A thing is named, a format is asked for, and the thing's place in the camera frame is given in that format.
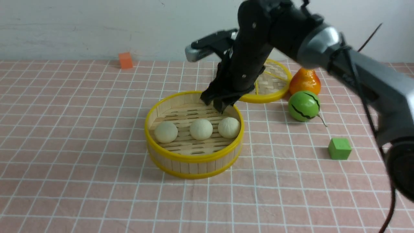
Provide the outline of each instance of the green fruit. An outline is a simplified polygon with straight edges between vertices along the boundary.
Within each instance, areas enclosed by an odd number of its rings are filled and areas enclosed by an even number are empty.
[[[309,121],[318,116],[319,98],[310,91],[299,91],[293,94],[288,102],[290,115],[298,121]]]

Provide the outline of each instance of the white grid line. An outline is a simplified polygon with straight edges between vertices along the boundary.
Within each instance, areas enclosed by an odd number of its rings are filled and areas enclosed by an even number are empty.
[[[78,121],[79,121],[79,119],[81,118],[81,115],[82,115],[82,113],[84,112],[84,110],[85,110],[85,109],[86,109],[86,105],[83,107],[82,112],[81,112],[81,114],[79,115],[79,117],[77,118],[75,125],[78,123]],[[53,210],[53,214],[52,214],[52,216],[54,216],[54,215],[55,215],[55,213],[56,213],[56,211],[57,211],[57,209],[58,209],[58,207],[59,207],[60,201],[62,200],[62,197],[63,197],[63,195],[64,195],[64,193],[65,193],[65,191],[66,191],[67,185],[68,185],[68,184],[69,184],[69,182],[70,182],[70,178],[72,177],[73,172],[74,172],[74,170],[75,170],[75,167],[76,167],[77,161],[79,161],[79,159],[80,159],[80,158],[81,158],[81,156],[80,156],[80,154],[79,154],[79,156],[78,156],[78,158],[77,158],[76,162],[73,164],[73,167],[72,167],[72,169],[71,169],[71,171],[70,171],[69,178],[68,178],[67,182],[65,183],[65,187],[63,188],[62,193],[60,194],[59,201],[58,201],[58,203],[56,204],[55,209]],[[51,219],[50,219],[50,221],[48,222],[48,225],[47,225],[47,227],[46,227],[45,232],[47,232],[47,230],[49,229],[49,227],[50,227],[51,223],[52,223],[52,218],[51,218]]]
[[[17,125],[19,124],[19,122],[21,121],[23,119],[23,117],[18,121],[18,123],[16,124],[16,126],[14,127],[14,128],[16,128],[17,127]],[[36,125],[40,122],[40,120],[42,119],[42,117],[39,117],[39,119],[37,120],[37,123],[36,123]],[[7,140],[7,138],[11,135],[11,133],[13,132],[13,130],[9,133],[9,135],[6,137],[6,139],[3,141],[3,143],[0,145],[0,148],[3,146],[3,144],[5,143],[5,141]],[[28,138],[26,138],[25,140],[24,140],[24,142],[22,143],[22,145],[19,147],[19,150],[23,147],[23,145],[26,143],[26,141],[27,141],[27,139]],[[12,157],[12,159],[11,160],[13,160],[13,158],[17,155],[17,151],[16,151],[16,153],[13,155],[13,157]],[[7,170],[7,168],[8,168],[8,166],[9,166],[9,164],[10,163],[7,163],[7,165],[6,165],[6,167],[4,168],[4,171],[3,171],[3,173],[2,173],[2,175],[0,176],[0,179],[2,179],[3,178],[3,176],[4,176],[4,174],[6,173],[6,170]],[[29,168],[30,168],[30,166],[31,166],[31,164],[29,164],[29,166],[28,166],[28,168],[26,169],[26,171],[24,172],[24,174],[23,174],[23,176],[22,177],[24,177],[25,175],[26,175],[26,173],[28,172],[28,170],[29,170]],[[12,195],[12,198],[16,195],[16,193],[17,193],[17,191],[19,190],[19,187],[20,187],[20,185],[21,185],[21,183],[23,182],[23,179],[21,179],[20,181],[19,181],[19,184],[17,185],[17,187],[16,187],[16,189],[15,189],[15,191],[14,191],[14,193],[13,193],[13,195]],[[10,205],[10,203],[11,203],[11,201],[12,201],[12,198],[10,198],[10,200],[8,201],[8,203],[6,204],[6,206],[5,206],[5,208],[3,209],[3,212],[2,212],[2,214],[0,215],[0,217],[3,217],[4,216],[4,214],[5,214],[5,212],[7,211],[7,209],[8,209],[8,207],[9,207],[9,205]]]

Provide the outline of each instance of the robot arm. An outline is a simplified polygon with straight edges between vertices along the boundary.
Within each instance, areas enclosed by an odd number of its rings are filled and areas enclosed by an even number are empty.
[[[306,69],[321,67],[378,112],[376,143],[392,145],[383,158],[388,174],[414,201],[414,79],[348,47],[357,82],[340,34],[321,16],[310,14],[306,4],[298,9],[291,0],[247,0],[239,7],[238,22],[239,30],[213,33],[185,49],[191,62],[212,53],[222,59],[216,78],[201,95],[203,102],[213,102],[222,113],[251,92],[273,48]]]

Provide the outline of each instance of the black cable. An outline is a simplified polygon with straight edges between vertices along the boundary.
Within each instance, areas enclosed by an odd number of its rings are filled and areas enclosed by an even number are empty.
[[[341,34],[341,39],[342,39],[342,44],[345,45],[346,42],[345,42],[345,37],[344,37],[343,34]],[[361,98],[362,105],[364,107],[365,114],[368,118],[368,122],[369,122],[369,125],[371,127],[372,133],[374,134],[374,137],[376,137],[377,136],[377,131],[375,129],[374,122],[372,120],[372,116],[371,116],[371,114],[369,112],[369,109],[368,109],[368,104],[367,104],[367,101],[366,101],[366,97],[364,96],[363,91],[362,91],[361,82],[360,82],[360,79],[359,79],[358,71],[356,69],[356,65],[353,62],[352,58],[351,58],[349,48],[343,49],[342,51],[344,52],[345,59],[346,59],[348,65],[351,69],[351,74],[352,74],[352,76],[355,80],[356,89],[357,89],[358,95]],[[385,158],[385,153],[384,153],[383,148],[381,146],[379,146],[378,150],[380,151],[381,156],[384,159]],[[391,218],[394,214],[395,202],[396,202],[396,191],[395,191],[395,187],[392,184],[391,180],[390,180],[390,186],[391,186],[391,206],[390,206],[390,210],[388,212],[387,218],[384,221],[384,224],[382,225],[382,227],[381,227],[381,229],[378,233],[385,233],[385,230],[387,229],[388,225],[390,224]]]

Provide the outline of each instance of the robot cable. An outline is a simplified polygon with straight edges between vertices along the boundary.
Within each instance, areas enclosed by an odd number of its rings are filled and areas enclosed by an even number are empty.
[[[362,87],[361,87],[361,82],[360,82],[360,79],[359,79],[358,71],[356,69],[355,63],[353,62],[353,60],[351,58],[351,55],[350,55],[350,52],[349,52],[350,47],[346,46],[345,37],[344,37],[343,34],[341,34],[341,41],[342,41],[341,51],[344,53],[345,59],[346,59],[348,65],[350,67],[350,70],[351,70],[351,73],[352,73],[352,77],[354,78],[355,83],[356,83],[356,89],[357,89],[358,95],[361,98],[362,105],[363,105],[364,110],[365,110],[365,114],[366,114],[366,116],[368,118],[369,125],[371,127],[371,130],[372,130],[372,133],[373,133],[374,137],[376,137],[377,130],[375,129],[374,122],[372,120],[372,116],[371,116],[371,114],[369,112],[368,104],[367,104],[367,101],[366,101],[366,97],[364,96],[363,91],[362,91]],[[384,153],[383,148],[381,146],[379,146],[378,147],[378,150],[381,153],[381,157],[384,159],[385,158],[385,153]],[[388,212],[388,215],[387,215],[387,218],[385,219],[384,224],[382,225],[382,227],[381,227],[381,229],[380,229],[380,231],[378,233],[385,233],[385,230],[387,229],[388,225],[390,224],[391,218],[392,218],[392,216],[394,214],[395,202],[396,202],[396,191],[395,191],[395,187],[392,184],[392,181],[391,180],[390,180],[390,186],[391,186],[391,206],[390,206],[390,210]]]

